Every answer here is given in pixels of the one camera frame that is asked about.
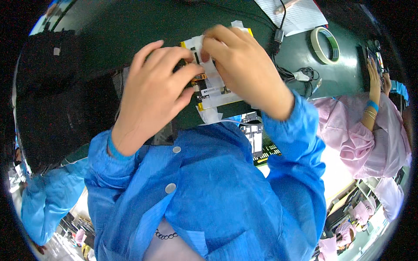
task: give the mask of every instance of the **blue wristband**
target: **blue wristband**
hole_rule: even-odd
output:
[[[132,158],[132,156],[124,156],[122,155],[116,148],[115,145],[113,144],[112,141],[112,134],[109,135],[109,138],[107,139],[107,146],[109,147],[110,153],[112,154],[112,156],[117,159],[117,160],[122,160],[122,161],[126,161],[126,160],[130,160]]]
[[[375,110],[376,110],[376,112],[378,112],[379,111],[379,105],[377,105],[374,101],[372,101],[372,100],[369,100],[368,102],[367,102],[367,105],[366,105],[366,108],[365,109],[367,109],[367,107],[373,107]]]

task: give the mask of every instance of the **snap button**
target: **snap button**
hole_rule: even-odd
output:
[[[181,148],[180,147],[174,147],[173,148],[173,152],[174,153],[179,153],[181,151]]]
[[[170,183],[166,186],[166,193],[170,194],[176,189],[176,185],[174,183]]]

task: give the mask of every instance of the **masking tape roll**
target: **masking tape roll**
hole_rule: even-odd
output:
[[[325,35],[328,38],[328,41],[331,43],[331,47],[333,51],[331,60],[325,56],[324,52],[319,46],[318,33],[322,33],[323,35]],[[321,61],[323,61],[326,64],[336,64],[338,62],[338,58],[340,55],[339,46],[338,46],[337,40],[328,29],[324,27],[315,28],[311,32],[311,42],[312,42],[312,46],[313,46],[313,49],[315,50],[316,55],[319,57]]]

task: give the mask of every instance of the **barcode label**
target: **barcode label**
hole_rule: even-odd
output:
[[[204,95],[209,95],[209,93],[216,92],[216,91],[219,91],[219,89],[216,88],[216,87],[210,88],[210,89],[204,89],[204,90],[202,90],[202,95],[203,96]]]

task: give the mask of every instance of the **black necklace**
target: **black necklace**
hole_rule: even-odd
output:
[[[176,238],[178,235],[177,235],[177,233],[176,232],[174,232],[173,234],[170,234],[170,235],[162,235],[160,232],[158,232],[158,228],[157,228],[157,230],[155,231],[155,235],[159,238],[159,239],[172,239],[172,238]]]

